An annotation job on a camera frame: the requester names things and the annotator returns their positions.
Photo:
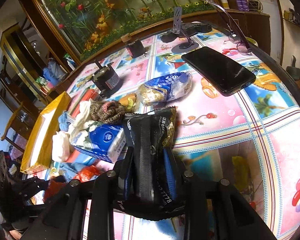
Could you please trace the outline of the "blue tissue pack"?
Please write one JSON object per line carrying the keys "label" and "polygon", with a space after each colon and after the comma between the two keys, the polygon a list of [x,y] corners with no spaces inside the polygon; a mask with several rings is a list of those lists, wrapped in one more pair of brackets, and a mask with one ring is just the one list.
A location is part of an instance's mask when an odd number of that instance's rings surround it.
{"label": "blue tissue pack", "polygon": [[126,137],[121,125],[91,125],[72,137],[70,144],[83,154],[115,163],[126,144]]}

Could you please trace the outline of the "red plastic bag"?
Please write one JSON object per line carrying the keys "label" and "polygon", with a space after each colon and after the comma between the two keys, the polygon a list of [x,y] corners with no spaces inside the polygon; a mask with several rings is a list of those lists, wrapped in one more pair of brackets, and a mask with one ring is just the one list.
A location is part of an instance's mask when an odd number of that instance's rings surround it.
{"label": "red plastic bag", "polygon": [[101,172],[96,166],[85,166],[73,177],[73,179],[77,179],[83,183],[92,180],[93,177],[99,176],[100,174]]}

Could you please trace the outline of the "black snack packet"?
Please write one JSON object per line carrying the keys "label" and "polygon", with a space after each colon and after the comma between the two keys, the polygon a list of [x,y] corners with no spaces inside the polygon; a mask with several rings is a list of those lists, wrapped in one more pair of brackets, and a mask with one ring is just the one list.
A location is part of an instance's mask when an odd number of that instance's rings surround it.
{"label": "black snack packet", "polygon": [[171,199],[166,181],[163,148],[172,146],[175,132],[175,107],[156,109],[146,114],[129,113],[122,120],[127,146],[134,148],[134,163],[138,175],[138,192],[122,200],[120,171],[114,207],[134,217],[163,220],[182,215],[185,194],[181,181],[181,195]]}

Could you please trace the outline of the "blue knitted cloth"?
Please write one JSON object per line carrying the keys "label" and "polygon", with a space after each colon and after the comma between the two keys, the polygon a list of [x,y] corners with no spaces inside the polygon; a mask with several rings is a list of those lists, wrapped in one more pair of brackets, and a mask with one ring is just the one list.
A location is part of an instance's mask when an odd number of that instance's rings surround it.
{"label": "blue knitted cloth", "polygon": [[59,129],[63,132],[67,132],[69,130],[69,126],[71,121],[68,119],[67,111],[64,111],[58,118]]}

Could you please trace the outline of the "brown knitted sock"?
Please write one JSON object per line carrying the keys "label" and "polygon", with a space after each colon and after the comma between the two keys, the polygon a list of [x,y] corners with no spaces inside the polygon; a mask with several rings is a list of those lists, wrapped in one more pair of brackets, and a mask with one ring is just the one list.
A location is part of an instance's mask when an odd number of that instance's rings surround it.
{"label": "brown knitted sock", "polygon": [[90,116],[104,124],[119,124],[125,116],[126,108],[118,101],[92,101]]}

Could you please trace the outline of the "white cloth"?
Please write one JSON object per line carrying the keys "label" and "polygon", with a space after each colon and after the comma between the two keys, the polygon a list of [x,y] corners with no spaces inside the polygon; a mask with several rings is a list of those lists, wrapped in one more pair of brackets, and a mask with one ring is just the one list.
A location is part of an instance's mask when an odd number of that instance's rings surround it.
{"label": "white cloth", "polygon": [[75,117],[75,120],[72,124],[69,126],[69,132],[73,129],[79,129],[81,128],[86,121],[90,119],[90,107],[91,107],[91,100],[88,101],[81,101],[79,103],[79,113]]}

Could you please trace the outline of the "blue white rice bag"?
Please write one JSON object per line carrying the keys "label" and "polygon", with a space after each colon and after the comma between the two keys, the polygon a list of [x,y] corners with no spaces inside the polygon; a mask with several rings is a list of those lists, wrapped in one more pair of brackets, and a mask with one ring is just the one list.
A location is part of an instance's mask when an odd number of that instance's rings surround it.
{"label": "blue white rice bag", "polygon": [[167,103],[187,95],[192,88],[189,72],[175,72],[153,78],[139,86],[136,95],[145,106]]}

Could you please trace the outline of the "colourful patterned tablecloth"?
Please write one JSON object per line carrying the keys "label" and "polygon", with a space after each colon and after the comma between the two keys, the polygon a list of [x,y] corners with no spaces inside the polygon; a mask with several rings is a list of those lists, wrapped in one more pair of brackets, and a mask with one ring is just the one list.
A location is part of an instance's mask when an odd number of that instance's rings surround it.
{"label": "colourful patterned tablecloth", "polygon": [[143,40],[136,59],[120,49],[100,64],[111,64],[123,80],[114,100],[134,94],[144,82],[175,72],[192,75],[192,89],[172,102],[177,109],[173,152],[206,180],[230,180],[278,239],[300,232],[300,89],[262,50],[243,55],[216,29],[197,34],[210,47],[256,75],[254,84],[222,96],[172,52],[180,43],[164,43],[159,34]]}

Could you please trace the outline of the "yellow cardboard box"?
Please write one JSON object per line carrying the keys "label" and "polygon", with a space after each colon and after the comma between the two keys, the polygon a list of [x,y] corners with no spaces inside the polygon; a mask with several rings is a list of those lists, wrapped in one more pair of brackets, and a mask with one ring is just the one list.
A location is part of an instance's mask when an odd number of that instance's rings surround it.
{"label": "yellow cardboard box", "polygon": [[68,109],[71,97],[63,92],[39,114],[23,153],[20,171],[33,174],[48,169],[52,160],[52,137],[59,130],[59,116]]}

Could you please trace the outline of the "large black gear motor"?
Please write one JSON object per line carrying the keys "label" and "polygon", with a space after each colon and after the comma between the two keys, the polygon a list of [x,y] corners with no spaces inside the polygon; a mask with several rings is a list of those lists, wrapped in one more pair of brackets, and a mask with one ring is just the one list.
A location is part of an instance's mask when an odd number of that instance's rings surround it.
{"label": "large black gear motor", "polygon": [[95,63],[98,70],[94,72],[90,80],[100,90],[100,97],[109,98],[121,88],[123,80],[112,68],[111,63],[105,66],[102,66],[98,61]]}

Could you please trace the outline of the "black smartphone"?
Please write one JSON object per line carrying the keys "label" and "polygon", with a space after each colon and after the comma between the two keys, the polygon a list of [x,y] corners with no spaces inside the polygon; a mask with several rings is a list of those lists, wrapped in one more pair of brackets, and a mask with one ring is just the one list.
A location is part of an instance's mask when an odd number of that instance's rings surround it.
{"label": "black smartphone", "polygon": [[193,50],[181,58],[223,96],[231,96],[256,80],[253,72],[209,47]]}

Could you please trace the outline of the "wooden chair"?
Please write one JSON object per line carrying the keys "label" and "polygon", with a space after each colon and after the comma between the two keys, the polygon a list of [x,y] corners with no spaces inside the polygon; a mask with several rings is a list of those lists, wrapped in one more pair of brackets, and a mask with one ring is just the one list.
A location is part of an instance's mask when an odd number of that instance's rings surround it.
{"label": "wooden chair", "polygon": [[19,118],[18,115],[19,113],[23,110],[24,107],[24,102],[20,104],[20,106],[13,112],[12,116],[10,117],[3,135],[1,136],[0,140],[4,141],[6,140],[9,142],[13,147],[18,149],[20,152],[24,153],[24,149],[21,148],[18,144],[16,144],[13,140],[11,140],[8,136],[7,133],[10,129],[13,129],[16,134],[20,135],[24,139],[27,139],[29,136],[28,134],[28,128],[24,122],[22,122]]}

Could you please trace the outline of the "eyeglasses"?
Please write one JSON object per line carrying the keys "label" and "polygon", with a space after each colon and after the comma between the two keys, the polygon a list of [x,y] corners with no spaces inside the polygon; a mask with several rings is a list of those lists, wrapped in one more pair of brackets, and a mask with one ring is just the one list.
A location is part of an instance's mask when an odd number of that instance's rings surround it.
{"label": "eyeglasses", "polygon": [[243,31],[240,29],[238,24],[232,18],[232,16],[221,6],[210,0],[201,0],[204,3],[209,3],[219,13],[222,20],[226,23],[229,28],[230,34],[228,35],[229,41],[236,45],[236,49],[242,54],[249,54],[252,52],[252,48],[246,39]]}

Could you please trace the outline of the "purple bottles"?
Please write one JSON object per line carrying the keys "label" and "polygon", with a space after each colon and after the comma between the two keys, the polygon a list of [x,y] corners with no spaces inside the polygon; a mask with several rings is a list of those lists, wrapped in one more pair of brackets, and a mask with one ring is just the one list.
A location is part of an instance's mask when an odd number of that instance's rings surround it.
{"label": "purple bottles", "polygon": [[249,11],[248,0],[236,0],[240,11]]}

